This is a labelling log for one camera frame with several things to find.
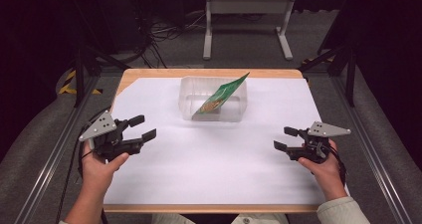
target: person's hand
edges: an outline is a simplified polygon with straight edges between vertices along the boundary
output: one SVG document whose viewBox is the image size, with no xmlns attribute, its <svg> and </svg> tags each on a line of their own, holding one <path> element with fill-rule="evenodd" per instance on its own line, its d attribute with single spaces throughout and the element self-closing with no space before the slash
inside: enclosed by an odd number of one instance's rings
<svg viewBox="0 0 422 224">
<path fill-rule="evenodd" d="M 337 150 L 335 142 L 330 140 L 329 144 Z M 340 179 L 337 159 L 332 153 L 330 153 L 328 159 L 321 164 L 314 163 L 304 157 L 299 158 L 298 162 L 314 174 L 316 182 L 322 189 L 326 201 L 347 196 Z"/>
<path fill-rule="evenodd" d="M 84 143 L 84 155 L 91 151 L 88 142 Z M 128 159 L 129 154 L 123 153 L 113 161 L 106 161 L 96 153 L 90 153 L 82 160 L 83 164 L 83 189 L 105 195 L 111 185 L 112 176 Z"/>
</svg>

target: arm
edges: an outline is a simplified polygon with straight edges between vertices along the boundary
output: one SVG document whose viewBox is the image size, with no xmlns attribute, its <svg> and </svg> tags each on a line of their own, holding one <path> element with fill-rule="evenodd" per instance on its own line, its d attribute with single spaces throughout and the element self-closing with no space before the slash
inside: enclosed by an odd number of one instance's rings
<svg viewBox="0 0 422 224">
<path fill-rule="evenodd" d="M 89 152 L 90 147 L 86 142 L 84 153 Z M 95 153 L 84 157 L 82 160 L 84 182 L 77 201 L 65 219 L 67 223 L 100 223 L 103 201 L 106 191 L 111 185 L 112 176 L 127 161 L 128 157 L 127 153 L 123 153 L 107 164 Z"/>
<path fill-rule="evenodd" d="M 337 150 L 336 144 L 329 144 Z M 325 201 L 317 210 L 317 217 L 322 224 L 366 224 L 369 221 L 359 208 L 357 202 L 349 197 L 339 175 L 337 159 L 330 153 L 328 159 L 321 164 L 301 157 L 298 162 L 311 171 L 321 188 Z"/>
</svg>

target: snack bag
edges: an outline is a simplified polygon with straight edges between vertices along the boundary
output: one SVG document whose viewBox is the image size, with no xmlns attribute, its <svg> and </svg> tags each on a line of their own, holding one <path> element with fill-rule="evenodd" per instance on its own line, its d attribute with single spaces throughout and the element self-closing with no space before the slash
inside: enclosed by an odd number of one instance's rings
<svg viewBox="0 0 422 224">
<path fill-rule="evenodd" d="M 217 92 L 214 93 L 208 100 L 198 109 L 198 113 L 211 113 L 222 106 L 233 93 L 242 85 L 243 81 L 248 77 L 249 73 L 239 78 L 236 81 L 221 85 Z"/>
</svg>

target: wooden table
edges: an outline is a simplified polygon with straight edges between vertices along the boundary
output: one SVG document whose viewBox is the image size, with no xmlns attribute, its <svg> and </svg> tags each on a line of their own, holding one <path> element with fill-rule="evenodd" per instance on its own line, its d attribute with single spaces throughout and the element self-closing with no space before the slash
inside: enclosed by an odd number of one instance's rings
<svg viewBox="0 0 422 224">
<path fill-rule="evenodd" d="M 203 77 L 234 77 L 238 78 L 250 73 L 250 78 L 288 78 L 302 79 L 302 73 L 298 70 L 259 70 L 259 69 L 129 69 L 122 76 L 117 88 L 116 95 L 119 95 L 125 88 L 130 86 L 138 78 L 180 78 L 185 76 Z M 264 205 L 208 205 L 208 204 L 150 204 L 150 205 L 120 205 L 105 204 L 106 212 L 118 213 L 304 213 L 315 212 L 317 205 L 285 205 L 285 204 L 264 204 Z"/>
</svg>

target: finger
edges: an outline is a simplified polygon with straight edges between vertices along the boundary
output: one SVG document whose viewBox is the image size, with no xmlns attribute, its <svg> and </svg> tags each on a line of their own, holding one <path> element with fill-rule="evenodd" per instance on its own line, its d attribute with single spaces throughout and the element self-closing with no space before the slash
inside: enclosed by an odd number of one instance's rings
<svg viewBox="0 0 422 224">
<path fill-rule="evenodd" d="M 83 155 L 85 155 L 89 152 L 91 152 L 90 142 L 88 140 L 85 140 L 84 141 L 84 154 Z"/>
<path fill-rule="evenodd" d="M 333 140 L 329 139 L 328 142 L 329 142 L 329 144 L 331 145 L 332 148 L 337 150 L 337 144 L 335 144 L 335 142 Z"/>
<path fill-rule="evenodd" d="M 113 171 L 117 171 L 129 158 L 129 154 L 127 152 L 122 153 L 121 155 L 117 156 L 113 161 L 111 161 L 108 165 L 112 168 Z"/>
<path fill-rule="evenodd" d="M 314 172 L 314 170 L 315 170 L 315 168 L 316 168 L 316 166 L 317 166 L 317 164 L 316 163 L 314 163 L 314 162 L 312 162 L 312 161 L 310 161 L 309 159 L 307 159 L 307 158 L 304 158 L 304 157 L 301 157 L 301 158 L 299 158 L 298 159 L 298 162 L 303 166 L 303 167 L 305 167 L 306 169 L 308 169 L 309 171 L 311 171 L 311 172 Z"/>
</svg>

